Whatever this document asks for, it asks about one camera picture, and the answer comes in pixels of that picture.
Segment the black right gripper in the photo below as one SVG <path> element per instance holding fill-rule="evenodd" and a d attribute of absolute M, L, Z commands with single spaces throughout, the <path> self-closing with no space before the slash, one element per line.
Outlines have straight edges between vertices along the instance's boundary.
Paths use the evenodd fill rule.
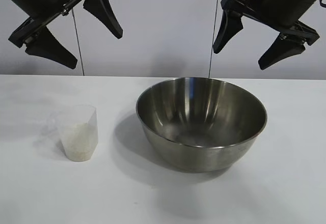
<path fill-rule="evenodd" d="M 317 0 L 221 0 L 223 9 L 221 25 L 213 43 L 218 54 L 238 32 L 243 29 L 246 16 L 280 32 L 270 48 L 259 59 L 261 70 L 286 58 L 299 55 L 319 39 L 316 30 L 299 19 Z"/>

